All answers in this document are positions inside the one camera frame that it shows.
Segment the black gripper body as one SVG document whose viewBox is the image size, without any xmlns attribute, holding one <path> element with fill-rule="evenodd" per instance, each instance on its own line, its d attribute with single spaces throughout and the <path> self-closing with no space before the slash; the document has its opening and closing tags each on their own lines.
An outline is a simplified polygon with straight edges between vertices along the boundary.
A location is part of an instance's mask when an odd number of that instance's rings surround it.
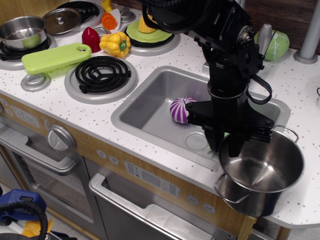
<svg viewBox="0 0 320 240">
<path fill-rule="evenodd" d="M 274 121 L 251 107 L 246 84 L 226 91 L 214 84 L 209 84 L 207 88 L 210 100 L 187 103 L 185 106 L 190 124 L 202 129 L 207 125 L 230 135 L 245 135 L 267 143 L 271 141 Z"/>
</svg>

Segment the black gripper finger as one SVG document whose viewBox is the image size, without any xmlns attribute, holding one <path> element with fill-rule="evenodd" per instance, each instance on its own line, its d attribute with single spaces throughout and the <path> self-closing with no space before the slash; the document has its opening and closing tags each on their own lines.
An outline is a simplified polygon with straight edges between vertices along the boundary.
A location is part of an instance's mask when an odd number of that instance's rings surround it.
<svg viewBox="0 0 320 240">
<path fill-rule="evenodd" d="M 247 135 L 237 135 L 232 133 L 229 136 L 228 155 L 231 158 L 238 157 L 245 141 L 249 141 L 250 137 Z"/>
<path fill-rule="evenodd" d="M 208 125 L 204 125 L 203 130 L 210 149 L 213 152 L 218 153 L 220 145 L 225 138 L 225 132 L 221 129 L 214 128 Z"/>
</svg>

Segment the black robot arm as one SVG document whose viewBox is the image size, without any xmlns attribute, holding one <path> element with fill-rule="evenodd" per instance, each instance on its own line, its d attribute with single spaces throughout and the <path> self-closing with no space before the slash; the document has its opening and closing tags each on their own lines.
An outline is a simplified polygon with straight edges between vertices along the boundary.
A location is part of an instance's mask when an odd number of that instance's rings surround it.
<svg viewBox="0 0 320 240">
<path fill-rule="evenodd" d="M 237 157 L 245 141 L 270 142 L 274 122 L 254 110 L 248 87 L 256 81 L 264 55 L 254 41 L 250 16 L 234 0 L 144 0 L 142 15 L 152 28 L 185 34 L 201 47 L 209 65 L 209 101 L 187 103 L 188 122 L 201 126 L 212 151 L 228 145 Z"/>
</svg>

